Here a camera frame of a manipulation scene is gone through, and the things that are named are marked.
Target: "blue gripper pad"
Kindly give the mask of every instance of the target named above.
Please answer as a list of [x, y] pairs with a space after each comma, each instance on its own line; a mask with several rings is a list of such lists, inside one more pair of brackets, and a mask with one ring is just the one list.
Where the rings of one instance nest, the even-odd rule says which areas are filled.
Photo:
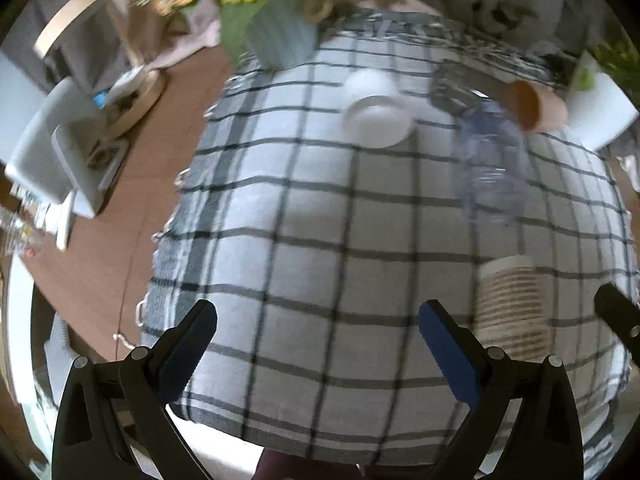
[[480, 377], [452, 334], [460, 327], [437, 301], [427, 301], [418, 311], [418, 329], [449, 388], [460, 402], [473, 408], [480, 400]]

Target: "chair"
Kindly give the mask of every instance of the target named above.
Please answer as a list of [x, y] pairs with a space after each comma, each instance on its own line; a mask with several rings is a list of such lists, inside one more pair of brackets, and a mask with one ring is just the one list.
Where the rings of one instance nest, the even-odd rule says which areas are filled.
[[71, 212], [85, 218], [98, 214], [129, 147], [121, 139], [101, 142], [98, 150], [110, 155], [109, 161], [92, 168], [87, 159], [106, 125], [105, 113], [67, 77], [45, 98], [4, 170], [45, 202], [65, 204], [59, 225], [65, 240]]

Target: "flower vase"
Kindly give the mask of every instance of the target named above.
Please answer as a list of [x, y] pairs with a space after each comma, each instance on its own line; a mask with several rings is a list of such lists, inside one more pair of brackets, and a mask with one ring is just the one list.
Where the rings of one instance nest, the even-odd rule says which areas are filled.
[[306, 19], [302, 0], [268, 0], [246, 34], [247, 47], [266, 70], [304, 63], [316, 51], [317, 44], [318, 24]]

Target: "stack of paper cups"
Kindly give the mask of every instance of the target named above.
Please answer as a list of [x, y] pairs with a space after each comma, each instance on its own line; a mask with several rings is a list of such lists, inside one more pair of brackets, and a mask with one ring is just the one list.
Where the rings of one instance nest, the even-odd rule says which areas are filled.
[[482, 346], [499, 346], [512, 359], [542, 362], [549, 354], [549, 325], [529, 258], [480, 267], [474, 333]]

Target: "terracotta pot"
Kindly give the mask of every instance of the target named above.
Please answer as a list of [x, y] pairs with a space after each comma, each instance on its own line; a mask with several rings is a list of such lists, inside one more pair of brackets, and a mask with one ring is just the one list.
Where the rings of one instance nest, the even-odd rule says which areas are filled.
[[547, 132], [567, 121], [564, 101], [549, 88], [531, 81], [514, 81], [507, 88], [507, 106], [523, 132]]

